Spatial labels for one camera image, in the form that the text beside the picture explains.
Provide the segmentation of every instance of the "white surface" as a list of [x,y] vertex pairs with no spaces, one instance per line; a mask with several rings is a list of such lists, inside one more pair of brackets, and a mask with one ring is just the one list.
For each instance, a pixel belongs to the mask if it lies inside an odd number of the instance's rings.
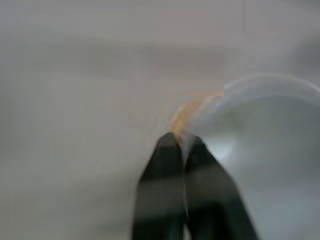
[[241,75],[230,54],[255,63],[252,49],[319,27],[295,5],[245,3],[2,1],[0,239],[128,239],[178,96]]

